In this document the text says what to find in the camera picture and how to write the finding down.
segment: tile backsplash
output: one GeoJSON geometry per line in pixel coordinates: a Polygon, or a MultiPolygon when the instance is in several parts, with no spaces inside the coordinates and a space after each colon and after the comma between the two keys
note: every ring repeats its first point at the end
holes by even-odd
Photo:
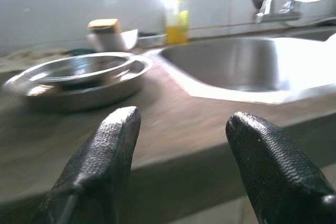
{"type": "MultiPolygon", "coordinates": [[[[251,0],[185,0],[190,37],[211,37],[277,29],[281,22],[254,24],[251,0]]],[[[279,9],[286,0],[276,0],[279,9]]],[[[302,4],[304,24],[336,16],[336,0],[302,4]]],[[[123,29],[164,31],[160,0],[1,0],[0,53],[23,48],[85,47],[87,23],[118,18],[123,29]]]]}

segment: dish soap bottle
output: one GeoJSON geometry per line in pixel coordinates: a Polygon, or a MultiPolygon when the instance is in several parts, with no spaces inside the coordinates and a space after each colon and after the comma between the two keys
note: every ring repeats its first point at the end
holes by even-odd
{"type": "Polygon", "coordinates": [[[166,42],[169,45],[185,44],[188,41],[188,10],[183,0],[173,0],[166,7],[166,42]]]}

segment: faucet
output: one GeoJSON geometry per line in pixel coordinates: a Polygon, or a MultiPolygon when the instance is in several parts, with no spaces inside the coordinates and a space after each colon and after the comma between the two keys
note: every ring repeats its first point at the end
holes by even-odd
{"type": "Polygon", "coordinates": [[[252,2],[259,10],[254,17],[256,23],[297,20],[301,18],[301,13],[298,11],[299,3],[296,0],[288,0],[277,13],[274,13],[274,0],[252,0],[252,2]]]}

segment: metal dish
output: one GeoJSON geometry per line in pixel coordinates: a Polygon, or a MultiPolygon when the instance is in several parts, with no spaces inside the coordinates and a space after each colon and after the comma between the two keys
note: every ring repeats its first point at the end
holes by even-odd
{"type": "Polygon", "coordinates": [[[22,73],[27,80],[45,85],[78,85],[117,76],[128,71],[134,60],[115,53],[100,53],[49,61],[22,73]]]}
{"type": "Polygon", "coordinates": [[[151,60],[132,56],[134,63],[129,71],[118,78],[107,78],[101,83],[89,83],[66,87],[39,84],[23,77],[23,73],[9,79],[4,89],[19,96],[35,110],[80,111],[118,102],[139,91],[144,74],[151,68],[151,60]]]}

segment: floor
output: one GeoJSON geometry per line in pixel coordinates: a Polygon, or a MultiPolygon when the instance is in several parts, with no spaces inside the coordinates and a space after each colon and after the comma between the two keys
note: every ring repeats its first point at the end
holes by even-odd
{"type": "MultiPolygon", "coordinates": [[[[322,169],[328,181],[336,188],[336,163],[322,169]]],[[[176,220],[170,224],[258,224],[247,197],[176,220]]]]}

